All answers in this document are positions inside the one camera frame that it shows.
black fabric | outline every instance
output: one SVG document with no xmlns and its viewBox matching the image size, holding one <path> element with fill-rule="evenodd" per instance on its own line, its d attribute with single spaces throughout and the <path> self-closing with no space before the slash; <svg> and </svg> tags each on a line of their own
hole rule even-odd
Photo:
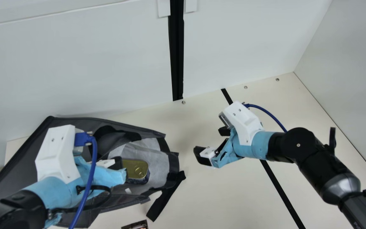
<svg viewBox="0 0 366 229">
<path fill-rule="evenodd" d="M 80 195 L 81 191 L 85 190 L 85 187 L 80 187 L 80 186 L 76 186 L 77 188 L 77 195 Z M 86 205 L 83 208 L 83 211 L 87 211 L 87 210 L 92 210 L 92 209 L 96 209 L 100 206 L 102 206 L 104 203 L 106 203 L 110 198 L 111 198 L 111 189 L 107 186 L 102 186 L 102 185 L 92 185 L 91 186 L 91 191 L 94 190 L 103 190 L 108 192 L 107 196 L 105 199 L 103 199 L 102 201 L 98 202 L 98 203 L 94 203 L 91 205 Z M 52 210 L 52 213 L 70 213 L 70 212 L 76 212 L 78 210 L 78 206 L 77 207 L 72 207 L 72 208 L 55 208 Z"/>
<path fill-rule="evenodd" d="M 142 140 L 141 135 L 136 132 L 125 131 L 125 130 L 116 130 L 112 126 L 101 126 L 97 129 L 93 136 L 96 138 L 98 145 L 98 156 L 97 160 L 106 159 L 106 156 L 113 148 L 114 142 L 118 141 L 121 138 L 128 139 L 131 142 Z M 91 157 L 93 156 L 93 146 L 90 145 L 88 147 L 90 150 Z"/>
<path fill-rule="evenodd" d="M 73 125 L 78 129 L 85 131 L 96 132 L 102 126 L 113 126 L 114 129 L 119 130 L 116 132 L 121 138 L 116 138 L 112 142 L 112 148 L 116 148 L 120 145 L 124 145 L 131 142 L 131 139 L 136 138 L 137 134 L 140 139 L 146 138 L 157 138 L 160 139 L 162 149 L 168 149 L 166 141 L 164 141 L 165 135 L 163 133 L 145 129 L 137 126 L 131 126 L 123 123 L 118 123 L 105 119 L 96 118 L 55 118 L 49 116 L 42 122 L 42 124 L 35 130 L 35 132 L 28 138 L 28 140 L 20 147 L 20 149 L 15 153 L 11 160 L 0 172 L 0 199 L 7 197 L 17 191 L 35 183 L 37 181 L 37 171 L 35 167 L 35 159 L 42 145 L 44 137 L 48 128 L 63 126 L 63 125 Z M 132 137 L 124 137 L 127 132 L 133 132 L 137 134 L 132 134 Z M 169 161 L 171 161 L 170 166 L 175 168 L 170 168 L 170 171 L 175 171 L 178 169 L 179 159 L 177 154 L 165 152 L 169 156 Z M 86 161 L 91 160 L 90 151 L 87 147 L 83 148 L 82 153 L 83 158 Z M 108 194 L 106 192 L 101 193 L 97 197 L 94 197 L 87 201 L 86 205 L 96 204 L 107 198 Z M 150 199 L 148 196 L 143 195 L 128 195 L 128 194 L 111 194 L 110 199 L 97 207 L 97 209 L 83 211 L 77 222 L 77 228 L 86 228 L 91 225 L 91 223 L 96 219 L 99 213 L 108 212 L 123 207 L 128 207 L 135 204 L 146 203 Z M 73 220 L 74 213 L 64 213 L 62 215 L 61 221 L 57 226 L 68 227 Z"/>
<path fill-rule="evenodd" d="M 39 127 L 32 133 L 32 135 L 23 143 L 23 145 L 19 148 L 17 153 L 13 155 L 13 157 L 8 161 L 8 163 L 4 166 L 4 168 L 0 171 L 0 186 L 3 185 L 3 187 L 0 188 L 0 199 L 7 197 L 11 194 L 16 193 L 22 188 L 25 188 L 26 186 L 29 186 L 37 181 L 37 175 L 36 175 L 36 166 L 35 166 L 35 159 L 37 156 L 37 153 L 30 158 L 24 158 L 24 154 L 20 154 L 18 152 L 25 152 L 32 144 L 38 145 L 39 148 L 42 145 L 43 139 L 38 138 L 40 136 L 46 135 L 47 128 L 49 125 L 53 122 L 55 118 L 53 116 L 48 116 L 40 125 Z M 26 159 L 28 166 L 22 167 L 22 168 L 15 168 L 17 165 L 17 162 Z M 23 179 L 22 184 L 20 184 L 19 188 L 12 188 L 11 182 L 17 182 L 15 177 L 17 173 L 20 174 L 26 174 L 26 176 L 31 176 L 30 179 Z"/>
<path fill-rule="evenodd" d="M 170 200 L 170 197 L 172 197 L 173 193 L 176 191 L 177 187 L 179 187 L 180 183 L 186 179 L 186 176 L 184 174 L 184 171 L 181 171 L 177 174 L 170 174 L 167 179 L 171 183 L 174 182 L 174 185 L 170 188 L 161 189 L 161 196 L 155 200 L 148 213 L 146 214 L 146 217 L 148 217 L 152 221 L 155 221 L 159 217 L 167 202 Z"/>
<path fill-rule="evenodd" d="M 227 100 L 228 104 L 232 104 L 233 100 L 231 99 L 230 95 L 228 94 L 225 88 L 221 89 L 222 94 L 224 95 L 225 99 Z M 268 163 L 264 160 L 260 160 L 263 168 L 265 169 L 266 173 L 268 174 L 270 181 L 275 186 L 276 191 L 278 192 L 279 196 L 282 198 L 283 203 L 285 204 L 286 208 L 288 209 L 290 215 L 292 216 L 293 220 L 295 221 L 296 225 L 299 229 L 305 229 L 302 220 L 299 218 L 299 215 L 296 213 L 296 210 L 293 208 L 292 203 L 290 202 L 289 198 L 287 197 L 285 191 L 283 191 L 282 186 L 279 184 L 278 179 L 276 179 L 275 174 L 269 167 Z"/>
</svg>

